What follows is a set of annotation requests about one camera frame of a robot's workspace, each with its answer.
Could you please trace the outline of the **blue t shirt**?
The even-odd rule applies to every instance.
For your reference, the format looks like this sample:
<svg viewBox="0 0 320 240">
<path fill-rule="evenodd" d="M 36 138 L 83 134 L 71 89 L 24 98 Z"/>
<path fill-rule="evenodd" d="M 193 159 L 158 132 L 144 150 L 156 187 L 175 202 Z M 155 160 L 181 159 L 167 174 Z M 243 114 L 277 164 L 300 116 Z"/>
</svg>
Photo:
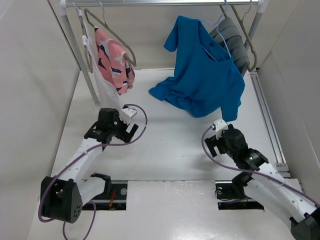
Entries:
<svg viewBox="0 0 320 240">
<path fill-rule="evenodd" d="M 220 109 L 226 122 L 235 121 L 245 81 L 228 51 L 210 36 L 201 21 L 178 16 L 163 47 L 176 53 L 173 76 L 149 93 L 195 118 Z"/>
</svg>

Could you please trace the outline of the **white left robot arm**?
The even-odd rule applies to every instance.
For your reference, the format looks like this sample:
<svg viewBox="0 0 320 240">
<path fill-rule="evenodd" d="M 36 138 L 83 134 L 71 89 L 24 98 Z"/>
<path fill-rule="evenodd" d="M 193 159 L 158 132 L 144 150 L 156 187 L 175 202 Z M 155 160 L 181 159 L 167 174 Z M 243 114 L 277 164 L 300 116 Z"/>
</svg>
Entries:
<svg viewBox="0 0 320 240">
<path fill-rule="evenodd" d="M 40 186 L 38 219 L 42 223 L 58 220 L 74 223 L 83 206 L 94 197 L 107 198 L 112 191 L 109 175 L 94 172 L 88 179 L 85 175 L 96 158 L 111 146 L 117 138 L 123 146 L 132 142 L 138 130 L 134 124 L 128 127 L 137 114 L 132 104 L 122 109 L 101 108 L 97 121 L 84 134 L 82 142 L 71 160 L 55 176 L 46 176 Z"/>
</svg>

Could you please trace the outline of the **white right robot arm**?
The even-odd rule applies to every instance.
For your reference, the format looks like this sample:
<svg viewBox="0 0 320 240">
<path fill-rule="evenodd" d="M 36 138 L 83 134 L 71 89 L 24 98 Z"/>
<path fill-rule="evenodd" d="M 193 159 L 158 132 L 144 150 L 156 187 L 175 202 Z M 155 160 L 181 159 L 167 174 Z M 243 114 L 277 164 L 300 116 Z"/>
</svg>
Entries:
<svg viewBox="0 0 320 240">
<path fill-rule="evenodd" d="M 288 183 L 245 136 L 222 119 L 211 125 L 212 137 L 202 136 L 206 155 L 217 165 L 237 171 L 230 183 L 231 200 L 250 198 L 278 217 L 296 240 L 320 238 L 320 204 Z"/>
</svg>

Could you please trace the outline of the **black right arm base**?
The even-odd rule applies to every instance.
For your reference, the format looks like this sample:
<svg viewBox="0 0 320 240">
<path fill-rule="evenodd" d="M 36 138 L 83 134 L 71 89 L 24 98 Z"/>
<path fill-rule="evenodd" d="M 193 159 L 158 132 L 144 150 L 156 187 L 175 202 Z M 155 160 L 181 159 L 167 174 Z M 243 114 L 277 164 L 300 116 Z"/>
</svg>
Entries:
<svg viewBox="0 0 320 240">
<path fill-rule="evenodd" d="M 231 180 L 215 181 L 218 210 L 264 210 L 264 206 L 238 191 Z"/>
</svg>

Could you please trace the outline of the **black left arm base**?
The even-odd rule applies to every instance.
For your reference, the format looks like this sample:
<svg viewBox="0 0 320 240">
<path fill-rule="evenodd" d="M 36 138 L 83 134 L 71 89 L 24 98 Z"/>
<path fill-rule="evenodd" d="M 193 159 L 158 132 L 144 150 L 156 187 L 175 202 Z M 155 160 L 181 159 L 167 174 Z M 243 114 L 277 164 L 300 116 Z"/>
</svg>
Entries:
<svg viewBox="0 0 320 240">
<path fill-rule="evenodd" d="M 111 179 L 89 179 L 80 185 L 81 201 L 74 212 L 124 211 L 127 207 L 128 183 Z"/>
</svg>

